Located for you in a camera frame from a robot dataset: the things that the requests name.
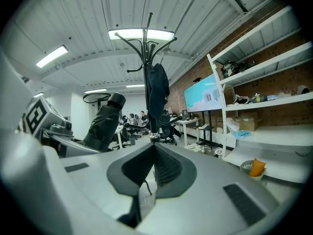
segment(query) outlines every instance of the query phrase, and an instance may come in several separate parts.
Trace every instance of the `shelf board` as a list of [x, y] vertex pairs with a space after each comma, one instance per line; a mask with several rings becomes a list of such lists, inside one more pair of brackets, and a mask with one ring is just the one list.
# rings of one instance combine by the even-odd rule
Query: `shelf board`
[[251, 136], [243, 141], [289, 145], [313, 146], [313, 124], [287, 125], [287, 126], [262, 126], [251, 132]]
[[220, 81], [220, 84], [238, 86], [250, 81], [281, 72], [313, 59], [312, 43], [306, 43], [279, 56], [253, 66]]
[[310, 100], [310, 99], [313, 99], [313, 92], [302, 94], [302, 95], [289, 96], [289, 97], [271, 100], [271, 101], [260, 102], [260, 103], [230, 106], [230, 107], [226, 107], [225, 111], [238, 111], [238, 110], [246, 110], [246, 109], [255, 109], [255, 108], [269, 107], [269, 106], [275, 106], [275, 105], [296, 103], [296, 102], [306, 101], [306, 100]]
[[304, 183], [311, 172], [312, 154], [301, 157], [291, 152], [238, 146], [224, 160], [240, 166], [244, 161], [258, 159], [266, 164], [264, 175], [296, 183]]
[[291, 6], [287, 6], [212, 57], [212, 61], [221, 64], [228, 60], [241, 62], [295, 34], [300, 29], [300, 24]]

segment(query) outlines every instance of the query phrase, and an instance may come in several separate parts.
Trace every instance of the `orange cloth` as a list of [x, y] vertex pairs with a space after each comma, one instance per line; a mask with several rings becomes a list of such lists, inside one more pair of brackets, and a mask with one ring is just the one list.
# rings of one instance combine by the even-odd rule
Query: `orange cloth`
[[261, 176], [262, 171], [264, 170], [266, 163], [258, 161], [254, 159], [251, 171], [249, 173], [250, 177], [258, 177]]

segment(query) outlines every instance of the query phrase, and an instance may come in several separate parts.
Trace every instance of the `rectangular light panel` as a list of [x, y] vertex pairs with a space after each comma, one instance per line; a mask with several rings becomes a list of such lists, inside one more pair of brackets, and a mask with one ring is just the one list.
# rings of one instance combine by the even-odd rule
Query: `rectangular light panel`
[[59, 56], [62, 56], [63, 54], [67, 53], [68, 50], [64, 45], [62, 45], [60, 48], [56, 49], [55, 51], [51, 52], [48, 56], [44, 57], [42, 60], [40, 60], [36, 65], [39, 68], [42, 68], [46, 64], [50, 63], [54, 59], [58, 58]]
[[145, 87], [145, 85], [144, 84], [126, 85], [126, 88], [132, 88], [132, 87]]
[[89, 94], [89, 93], [94, 93], [94, 92], [106, 92], [107, 89], [106, 88], [102, 88], [102, 89], [95, 89], [95, 90], [90, 90], [90, 91], [84, 91], [84, 93]]
[[34, 95], [34, 97], [39, 97], [39, 96], [41, 96], [41, 95], [43, 95], [42, 92], [38, 93], [37, 95]]
[[[116, 32], [126, 39], [142, 38], [142, 29], [118, 29], [109, 31], [109, 36], [111, 40], [120, 39], [118, 36], [115, 36]], [[150, 39], [160, 39], [169, 41], [173, 39], [174, 33], [170, 31], [149, 29], [147, 37]]]

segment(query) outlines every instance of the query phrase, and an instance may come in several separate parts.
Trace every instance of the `desk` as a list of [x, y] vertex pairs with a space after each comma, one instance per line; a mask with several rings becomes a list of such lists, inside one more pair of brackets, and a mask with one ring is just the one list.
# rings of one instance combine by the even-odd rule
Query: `desk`
[[[186, 128], [186, 125], [190, 124], [190, 123], [196, 123], [196, 125], [198, 126], [199, 125], [199, 119], [179, 120], [179, 121], [174, 123], [174, 124], [179, 124], [179, 132], [181, 132], [181, 125], [183, 127], [185, 146], [188, 145], [188, 143], [187, 143], [187, 128]], [[197, 128], [197, 141], [199, 141], [199, 129], [198, 128]]]
[[118, 125], [115, 131], [115, 134], [117, 134], [117, 138], [118, 138], [118, 144], [119, 144], [119, 148], [122, 149], [122, 139], [121, 139], [121, 132], [123, 130], [123, 125]]

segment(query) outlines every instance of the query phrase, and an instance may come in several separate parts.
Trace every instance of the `floor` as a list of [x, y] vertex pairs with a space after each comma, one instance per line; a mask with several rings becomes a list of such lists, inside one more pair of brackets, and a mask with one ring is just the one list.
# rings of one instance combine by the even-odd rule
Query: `floor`
[[[175, 140], [179, 147], [184, 147], [183, 136], [181, 136], [180, 138], [175, 136]], [[138, 138], [135, 142], [136, 144], [149, 143], [150, 142], [149, 135], [142, 136], [141, 138]], [[196, 143], [197, 141], [194, 138], [187, 137], [187, 142], [188, 144], [192, 144]], [[116, 143], [113, 142], [110, 144], [110, 148], [113, 146], [116, 146]], [[215, 147], [213, 147], [212, 151], [208, 149], [206, 150], [206, 154], [213, 156], [214, 150]], [[154, 168], [152, 168], [151, 171], [149, 172], [146, 181], [149, 184], [149, 188], [152, 192], [152, 195], [150, 195], [146, 184], [143, 184], [139, 190], [139, 202], [142, 218], [144, 218], [149, 213], [149, 211], [153, 208], [155, 202], [155, 191], [157, 189], [157, 185], [154, 178]], [[298, 194], [302, 188], [302, 184], [287, 182], [267, 176], [264, 176], [262, 178], [260, 184], [263, 185], [276, 198], [276, 200], [280, 204], [284, 203], [290, 197]]]

